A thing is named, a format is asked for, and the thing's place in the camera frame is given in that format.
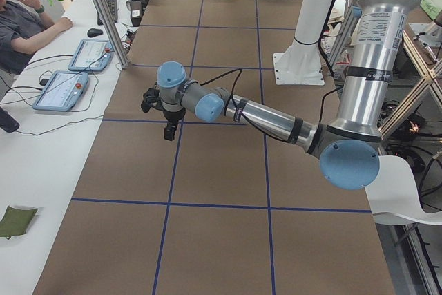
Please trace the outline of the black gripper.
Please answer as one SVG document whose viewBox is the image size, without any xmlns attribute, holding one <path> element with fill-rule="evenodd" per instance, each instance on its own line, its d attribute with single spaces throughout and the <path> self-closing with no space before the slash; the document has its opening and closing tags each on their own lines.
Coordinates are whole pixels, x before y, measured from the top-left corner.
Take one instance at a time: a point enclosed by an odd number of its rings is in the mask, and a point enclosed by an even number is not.
<svg viewBox="0 0 442 295">
<path fill-rule="evenodd" d="M 168 141 L 175 140 L 175 133 L 178 128 L 178 123 L 186 114 L 186 109 L 179 104 L 169 104 L 162 101 L 163 114 L 168 121 L 164 128 L 164 139 Z"/>
</svg>

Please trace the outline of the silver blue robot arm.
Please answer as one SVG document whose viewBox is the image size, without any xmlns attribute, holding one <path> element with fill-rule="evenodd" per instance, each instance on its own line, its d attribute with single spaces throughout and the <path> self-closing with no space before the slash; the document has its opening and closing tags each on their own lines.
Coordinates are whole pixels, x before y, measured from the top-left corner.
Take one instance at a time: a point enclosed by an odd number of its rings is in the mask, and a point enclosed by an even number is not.
<svg viewBox="0 0 442 295">
<path fill-rule="evenodd" d="M 320 98 L 334 87 L 326 78 L 322 86 L 279 86 L 268 69 L 270 50 L 286 42 L 289 30 L 270 27 L 264 13 L 280 7 L 290 18 L 298 15 L 302 0 L 156 0 L 166 11 L 180 15 L 189 10 L 198 16 L 191 23 L 196 31 L 194 56 L 184 60 L 186 75 L 208 91 L 232 93 L 250 102 L 268 104 L 286 116 L 301 116 L 314 122 Z M 155 164 L 146 172 L 145 183 L 170 189 L 177 165 L 186 166 L 193 180 L 231 184 L 233 180 L 263 181 L 258 136 L 230 115 L 219 115 L 207 124 L 188 114 L 189 135 L 174 143 L 154 141 Z"/>
</svg>

